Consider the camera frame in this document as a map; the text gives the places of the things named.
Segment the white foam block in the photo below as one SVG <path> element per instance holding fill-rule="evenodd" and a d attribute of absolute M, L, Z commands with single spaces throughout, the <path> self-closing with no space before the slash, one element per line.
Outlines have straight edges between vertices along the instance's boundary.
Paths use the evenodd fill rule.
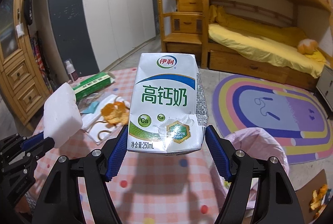
<path fill-rule="evenodd" d="M 58 149 L 82 127 L 80 111 L 76 105 L 74 90 L 63 83 L 44 104 L 43 136 L 54 140 Z"/>

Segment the wooden bunk bed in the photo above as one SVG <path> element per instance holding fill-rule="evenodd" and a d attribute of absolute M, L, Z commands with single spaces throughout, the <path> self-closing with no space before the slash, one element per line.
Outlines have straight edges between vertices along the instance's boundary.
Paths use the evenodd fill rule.
<path fill-rule="evenodd" d="M 313 91 L 319 78 L 269 63 L 256 62 L 209 38 L 208 26 L 250 32 L 290 47 L 301 40 L 320 41 L 332 33 L 332 0 L 202 0 L 203 33 L 201 66 L 211 70 L 242 74 Z M 332 56 L 322 47 L 324 66 L 332 66 Z"/>

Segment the green medicine box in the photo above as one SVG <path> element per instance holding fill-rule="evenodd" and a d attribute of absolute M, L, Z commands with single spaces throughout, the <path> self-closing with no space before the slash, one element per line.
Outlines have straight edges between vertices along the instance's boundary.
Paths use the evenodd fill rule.
<path fill-rule="evenodd" d="M 105 87 L 111 85 L 115 81 L 115 77 L 107 72 L 100 72 L 86 80 L 80 82 L 73 88 L 76 101 L 80 101 L 88 95 L 91 95 Z"/>

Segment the orange peel pile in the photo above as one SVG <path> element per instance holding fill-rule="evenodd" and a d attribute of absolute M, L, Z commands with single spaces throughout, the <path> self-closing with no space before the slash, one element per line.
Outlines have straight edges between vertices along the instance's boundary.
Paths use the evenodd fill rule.
<path fill-rule="evenodd" d="M 309 209 L 310 211 L 315 211 L 317 209 L 321 209 L 322 207 L 322 201 L 324 200 L 324 197 L 326 196 L 328 190 L 328 185 L 323 184 L 319 190 L 313 190 L 312 192 L 312 199 L 309 203 Z"/>

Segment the white wardrobe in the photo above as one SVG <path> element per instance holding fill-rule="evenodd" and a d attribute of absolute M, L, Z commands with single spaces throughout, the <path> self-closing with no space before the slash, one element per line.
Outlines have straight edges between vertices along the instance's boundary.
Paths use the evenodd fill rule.
<path fill-rule="evenodd" d="M 62 61 L 93 75 L 156 35 L 153 0 L 48 0 Z"/>

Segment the white milk carton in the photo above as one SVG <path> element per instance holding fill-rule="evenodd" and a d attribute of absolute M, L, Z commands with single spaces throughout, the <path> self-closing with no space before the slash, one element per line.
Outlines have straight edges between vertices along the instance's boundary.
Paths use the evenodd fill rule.
<path fill-rule="evenodd" d="M 140 56 L 128 125 L 128 151 L 179 155 L 199 151 L 208 110 L 195 56 Z"/>

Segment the rainbow oval rug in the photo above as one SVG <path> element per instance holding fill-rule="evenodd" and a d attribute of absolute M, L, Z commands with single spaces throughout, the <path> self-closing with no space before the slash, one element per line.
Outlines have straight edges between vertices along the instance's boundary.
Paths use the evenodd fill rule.
<path fill-rule="evenodd" d="M 212 97 L 222 136 L 262 128 L 283 147 L 290 164 L 332 155 L 332 123 L 318 99 L 304 89 L 243 75 L 217 84 Z"/>

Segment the grey nightstand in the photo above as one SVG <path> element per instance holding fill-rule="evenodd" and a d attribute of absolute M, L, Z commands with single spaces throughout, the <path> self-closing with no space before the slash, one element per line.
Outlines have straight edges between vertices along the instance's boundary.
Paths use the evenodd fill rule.
<path fill-rule="evenodd" d="M 319 77 L 318 83 L 316 84 L 317 90 L 321 96 L 332 108 L 333 105 L 333 73 L 332 68 L 324 66 L 321 76 Z"/>

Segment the wooden stair drawers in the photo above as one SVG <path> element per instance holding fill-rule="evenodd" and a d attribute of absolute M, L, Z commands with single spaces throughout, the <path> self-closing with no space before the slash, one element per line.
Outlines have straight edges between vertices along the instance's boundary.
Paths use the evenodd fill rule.
<path fill-rule="evenodd" d="M 201 61 L 202 0 L 158 0 L 163 52 L 188 53 Z"/>

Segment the orange plush toy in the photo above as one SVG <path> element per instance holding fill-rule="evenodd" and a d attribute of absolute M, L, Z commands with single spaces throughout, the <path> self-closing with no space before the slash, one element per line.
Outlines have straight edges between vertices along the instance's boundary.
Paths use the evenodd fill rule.
<path fill-rule="evenodd" d="M 297 45 L 297 51 L 301 54 L 313 54 L 318 48 L 317 41 L 313 39 L 301 40 Z"/>

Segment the pink lined trash bin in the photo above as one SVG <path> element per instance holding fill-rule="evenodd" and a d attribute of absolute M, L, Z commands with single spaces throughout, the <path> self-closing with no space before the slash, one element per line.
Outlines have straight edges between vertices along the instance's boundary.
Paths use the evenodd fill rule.
<path fill-rule="evenodd" d="M 277 157 L 286 174 L 289 174 L 290 168 L 286 153 L 277 140 L 266 130 L 259 127 L 244 128 L 229 133 L 224 138 L 229 140 L 236 150 L 243 150 L 252 158 L 268 160 L 271 156 Z M 219 175 L 214 163 L 209 166 L 209 169 L 218 207 L 221 209 L 226 200 L 230 183 Z"/>

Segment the white patterned wrapper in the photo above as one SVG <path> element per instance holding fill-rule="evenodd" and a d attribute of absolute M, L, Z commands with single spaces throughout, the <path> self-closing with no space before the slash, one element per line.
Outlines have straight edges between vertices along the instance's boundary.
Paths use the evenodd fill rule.
<path fill-rule="evenodd" d="M 83 121 L 82 130 L 97 145 L 112 136 L 116 130 L 123 126 L 122 124 L 109 124 L 101 115 L 101 109 L 105 105 L 116 101 L 123 102 L 128 109 L 130 108 L 128 101 L 112 93 L 94 93 L 79 103 L 79 110 Z"/>

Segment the white spray bottle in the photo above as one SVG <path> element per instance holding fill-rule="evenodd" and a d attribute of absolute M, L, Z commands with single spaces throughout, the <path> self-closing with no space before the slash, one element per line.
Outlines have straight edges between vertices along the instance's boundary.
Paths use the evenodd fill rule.
<path fill-rule="evenodd" d="M 64 61 L 64 66 L 68 76 L 70 77 L 70 80 L 75 82 L 78 79 L 78 74 L 74 68 L 74 65 L 72 64 L 72 61 L 70 59 Z"/>

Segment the yellow bed sheet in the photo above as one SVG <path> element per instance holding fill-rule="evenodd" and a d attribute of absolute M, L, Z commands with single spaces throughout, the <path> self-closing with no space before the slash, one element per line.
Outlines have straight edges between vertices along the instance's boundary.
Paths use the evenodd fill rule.
<path fill-rule="evenodd" d="M 269 63 L 277 67 L 289 67 L 309 74 L 315 79 L 320 77 L 324 68 L 323 62 L 308 58 L 299 53 L 295 47 L 250 32 L 214 23 L 208 26 L 208 34 L 210 39 L 252 61 Z"/>

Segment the wooden cabinet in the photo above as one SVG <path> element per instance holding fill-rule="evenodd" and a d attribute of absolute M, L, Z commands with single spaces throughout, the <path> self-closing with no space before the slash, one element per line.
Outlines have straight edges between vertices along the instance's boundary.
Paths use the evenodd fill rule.
<path fill-rule="evenodd" d="M 1 92 L 21 123 L 31 119 L 52 93 L 42 74 L 24 17 L 24 0 L 1 2 Z"/>

